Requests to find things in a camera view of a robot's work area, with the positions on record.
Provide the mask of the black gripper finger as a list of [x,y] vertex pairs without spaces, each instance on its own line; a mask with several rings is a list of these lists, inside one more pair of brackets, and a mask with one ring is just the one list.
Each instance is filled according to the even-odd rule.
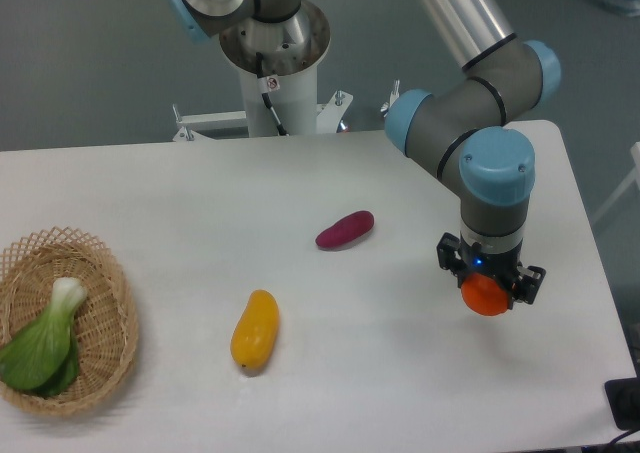
[[445,232],[436,246],[439,267],[449,271],[460,288],[465,280],[465,262],[461,253],[461,240],[451,233]]
[[532,305],[546,276],[542,267],[522,264],[517,266],[517,275],[511,285],[510,293],[514,303]]

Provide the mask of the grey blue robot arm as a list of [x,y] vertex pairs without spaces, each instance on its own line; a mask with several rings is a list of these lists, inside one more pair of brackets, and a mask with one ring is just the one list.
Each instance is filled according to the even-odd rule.
[[[520,40],[494,0],[421,1],[465,78],[441,96],[394,93],[384,130],[459,198],[460,231],[442,236],[438,263],[469,308],[494,316],[532,303],[545,277],[520,259],[535,153],[509,124],[557,90],[561,67],[545,44]],[[319,8],[306,0],[168,2],[193,41],[217,38],[237,69],[250,135],[319,131],[316,68],[330,43]]]

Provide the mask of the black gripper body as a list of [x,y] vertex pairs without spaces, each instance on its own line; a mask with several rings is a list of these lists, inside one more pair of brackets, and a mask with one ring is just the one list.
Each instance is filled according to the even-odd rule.
[[467,271],[488,277],[512,277],[517,275],[522,243],[503,253],[486,253],[480,244],[461,244],[460,256]]

